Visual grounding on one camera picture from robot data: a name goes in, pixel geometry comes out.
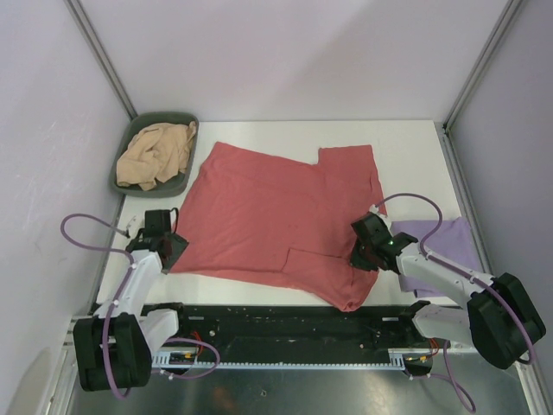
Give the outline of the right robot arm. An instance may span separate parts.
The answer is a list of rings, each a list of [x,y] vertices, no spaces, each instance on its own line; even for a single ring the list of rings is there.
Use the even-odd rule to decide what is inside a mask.
[[[492,366],[531,365],[546,334],[543,319],[522,281],[506,272],[493,276],[428,249],[424,239],[383,227],[356,231],[351,264],[364,271],[392,271],[421,278],[451,299],[455,308],[419,301],[398,335],[409,347],[438,337],[474,347]]]

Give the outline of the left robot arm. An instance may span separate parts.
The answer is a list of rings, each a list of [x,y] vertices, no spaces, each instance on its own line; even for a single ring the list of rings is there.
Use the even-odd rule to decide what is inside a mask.
[[[177,310],[154,310],[141,317],[152,285],[187,247],[188,241],[176,233],[138,234],[114,251],[129,261],[120,285],[92,316],[73,327],[79,382],[85,391],[110,390],[122,399],[131,388],[149,382],[152,357],[166,341],[179,346],[189,339],[191,325]]]

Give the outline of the pink t shirt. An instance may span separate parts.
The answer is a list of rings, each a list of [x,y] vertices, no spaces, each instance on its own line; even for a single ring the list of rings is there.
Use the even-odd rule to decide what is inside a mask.
[[[175,273],[306,291],[350,312],[378,275],[353,268],[352,223],[381,201],[372,147],[322,148],[315,164],[217,143],[181,206]]]

